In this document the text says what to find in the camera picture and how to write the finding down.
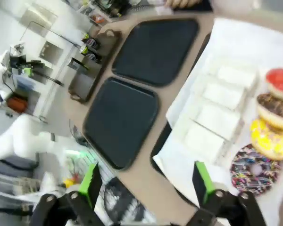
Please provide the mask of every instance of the person's hand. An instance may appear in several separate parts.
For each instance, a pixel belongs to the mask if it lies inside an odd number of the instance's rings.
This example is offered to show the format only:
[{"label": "person's hand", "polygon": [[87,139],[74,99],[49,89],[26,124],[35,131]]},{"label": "person's hand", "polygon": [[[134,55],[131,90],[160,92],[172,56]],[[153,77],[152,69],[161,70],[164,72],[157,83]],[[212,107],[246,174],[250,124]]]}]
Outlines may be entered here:
[{"label": "person's hand", "polygon": [[166,6],[170,6],[172,8],[185,8],[185,7],[191,7],[202,0],[166,0]]}]

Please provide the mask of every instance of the counter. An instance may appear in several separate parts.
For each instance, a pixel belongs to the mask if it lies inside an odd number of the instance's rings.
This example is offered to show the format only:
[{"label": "counter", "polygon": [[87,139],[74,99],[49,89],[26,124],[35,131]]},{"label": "counter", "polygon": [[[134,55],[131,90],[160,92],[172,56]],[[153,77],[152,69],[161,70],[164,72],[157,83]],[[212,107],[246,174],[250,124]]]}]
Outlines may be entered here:
[{"label": "counter", "polygon": [[[156,121],[154,122],[147,139],[143,143],[140,152],[133,162],[132,166],[125,171],[116,172],[117,177],[124,183],[124,185],[139,199],[151,212],[154,213],[158,222],[172,222],[174,224],[185,225],[193,216],[196,208],[186,203],[177,194],[173,186],[159,173],[157,173],[150,164],[150,154],[153,147],[158,140],[160,133],[166,125],[166,111],[171,105],[180,88],[184,84],[187,76],[190,73],[191,67],[195,62],[197,53],[205,37],[211,32],[215,15],[209,14],[186,14],[176,16],[160,16],[153,18],[134,18],[131,20],[119,21],[104,26],[100,33],[107,29],[118,30],[123,33],[123,41],[127,37],[130,30],[139,22],[151,19],[163,18],[179,18],[192,17],[195,18],[200,25],[200,30],[197,39],[194,42],[188,56],[182,65],[177,78],[173,83],[164,88],[155,88],[161,101],[160,110]],[[235,18],[243,21],[253,22],[261,26],[278,30],[283,32],[283,20],[270,18],[269,15],[253,14],[244,18]],[[113,54],[103,76],[112,74],[112,63],[120,50],[122,43]],[[94,99],[82,105],[76,101],[66,98],[64,101],[65,112],[74,124],[82,131],[83,121]]]}]

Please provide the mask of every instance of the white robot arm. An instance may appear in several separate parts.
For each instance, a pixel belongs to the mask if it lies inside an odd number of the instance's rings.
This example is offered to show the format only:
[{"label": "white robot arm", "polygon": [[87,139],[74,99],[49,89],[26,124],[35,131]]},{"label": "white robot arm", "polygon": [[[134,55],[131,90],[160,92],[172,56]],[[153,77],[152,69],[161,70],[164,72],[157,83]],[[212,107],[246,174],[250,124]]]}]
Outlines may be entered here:
[{"label": "white robot arm", "polygon": [[40,125],[30,115],[22,114],[0,136],[0,160],[16,154],[35,161],[36,153],[47,152],[52,145],[51,134],[40,132]]},{"label": "white robot arm", "polygon": [[6,65],[8,65],[8,63],[9,63],[9,52],[5,51],[2,55],[0,55],[0,106],[12,94],[12,91],[7,86],[12,88],[15,88],[17,86],[17,81],[14,80],[12,76],[8,77],[6,75],[7,72]]}]

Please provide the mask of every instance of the black tray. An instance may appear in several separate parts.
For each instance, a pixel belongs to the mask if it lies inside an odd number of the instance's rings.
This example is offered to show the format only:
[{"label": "black tray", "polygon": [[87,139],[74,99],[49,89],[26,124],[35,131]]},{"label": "black tray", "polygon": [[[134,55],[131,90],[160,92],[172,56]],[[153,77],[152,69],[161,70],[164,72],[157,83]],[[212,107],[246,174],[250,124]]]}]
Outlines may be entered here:
[{"label": "black tray", "polygon": [[[195,62],[190,70],[190,72],[193,70],[194,66],[197,64],[197,61],[199,60],[201,54],[203,53],[205,47],[207,46],[208,44],[208,41],[211,37],[211,33],[209,33],[205,38],[204,38],[204,41],[200,47],[200,50],[196,56],[196,59],[195,59]],[[151,152],[151,155],[150,155],[150,163],[152,165],[152,167],[155,169],[156,172],[160,173],[161,175],[163,175],[164,177],[166,177],[164,175],[164,173],[160,170],[160,168],[158,167],[158,165],[156,164],[156,162],[153,160],[153,157],[155,155],[157,155],[160,150],[162,149],[163,145],[165,144],[167,138],[169,137],[170,133],[172,132],[172,129],[169,125],[169,123],[167,122],[164,129],[162,130],[162,132],[160,133],[159,135],[159,138],[158,140],[156,141],[156,144]],[[188,204],[190,205],[193,205],[193,206],[196,206],[193,202],[191,202],[189,199],[187,199],[183,194],[181,194],[176,188],[175,188],[176,192],[179,194],[179,196],[184,200],[186,201]]]},{"label": "black tray", "polygon": [[165,86],[178,75],[198,30],[195,19],[142,22],[131,30],[112,72],[152,86]]},{"label": "black tray", "polygon": [[135,159],[158,113],[156,93],[108,78],[83,124],[86,139],[116,170]]}]

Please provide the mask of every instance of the yellow object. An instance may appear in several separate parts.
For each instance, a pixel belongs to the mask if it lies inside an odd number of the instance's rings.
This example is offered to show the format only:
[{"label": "yellow object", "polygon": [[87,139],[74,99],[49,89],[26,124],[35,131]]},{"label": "yellow object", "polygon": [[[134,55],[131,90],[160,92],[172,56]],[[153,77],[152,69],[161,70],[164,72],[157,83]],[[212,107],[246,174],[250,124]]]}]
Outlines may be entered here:
[{"label": "yellow object", "polygon": [[75,182],[71,179],[66,179],[66,180],[64,180],[64,184],[65,184],[66,188],[69,188],[70,186],[74,185]]},{"label": "yellow object", "polygon": [[252,122],[251,142],[264,156],[271,160],[283,160],[283,130],[270,127],[264,120]]}]

